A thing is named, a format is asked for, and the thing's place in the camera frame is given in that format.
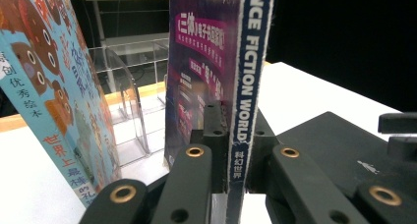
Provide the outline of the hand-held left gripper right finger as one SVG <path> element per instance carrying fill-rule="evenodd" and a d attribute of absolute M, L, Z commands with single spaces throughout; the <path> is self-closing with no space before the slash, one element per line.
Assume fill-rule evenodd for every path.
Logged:
<path fill-rule="evenodd" d="M 278 144 L 275 133 L 268 124 L 263 112 L 258 110 L 251 159 L 246 181 L 249 193 L 265 193 L 268 189 L 268 162 L 273 147 Z"/>

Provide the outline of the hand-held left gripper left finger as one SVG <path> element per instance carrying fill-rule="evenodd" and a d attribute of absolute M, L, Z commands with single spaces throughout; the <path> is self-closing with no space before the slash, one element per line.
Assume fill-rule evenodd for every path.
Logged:
<path fill-rule="evenodd" d="M 228 131 L 219 101 L 205 106 L 204 125 L 201 129 L 192 130 L 191 143 L 200 143 L 211 149 L 211 190 L 214 194 L 224 193 L 227 183 Z"/>

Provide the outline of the black book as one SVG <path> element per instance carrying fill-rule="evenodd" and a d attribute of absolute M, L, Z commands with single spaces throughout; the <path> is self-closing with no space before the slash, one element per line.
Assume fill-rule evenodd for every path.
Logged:
<path fill-rule="evenodd" d="M 240 224 L 274 0 L 169 0 L 165 99 L 168 164 L 219 101 L 228 131 L 226 190 L 216 224 Z"/>

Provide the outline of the clear acrylic book rack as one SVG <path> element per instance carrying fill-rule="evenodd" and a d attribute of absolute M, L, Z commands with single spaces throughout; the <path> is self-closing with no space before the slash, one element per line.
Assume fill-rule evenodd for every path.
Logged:
<path fill-rule="evenodd" d="M 120 164 L 163 150 L 166 38 L 89 51 L 112 117 Z"/>

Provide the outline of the blue animal picture book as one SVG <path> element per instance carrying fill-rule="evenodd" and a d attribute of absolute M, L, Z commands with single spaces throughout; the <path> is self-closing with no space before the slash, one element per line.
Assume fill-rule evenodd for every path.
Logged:
<path fill-rule="evenodd" d="M 111 114 L 71 0 L 0 0 L 0 88 L 83 205 L 120 179 Z"/>

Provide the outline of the white table mat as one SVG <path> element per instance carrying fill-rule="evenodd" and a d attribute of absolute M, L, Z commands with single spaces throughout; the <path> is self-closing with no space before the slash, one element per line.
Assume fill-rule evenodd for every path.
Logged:
<path fill-rule="evenodd" d="M 283 63 L 264 67 L 259 107 L 280 134 L 331 111 L 378 133 L 393 109 Z M 85 207 L 19 115 L 0 118 L 0 224 L 78 224 Z"/>

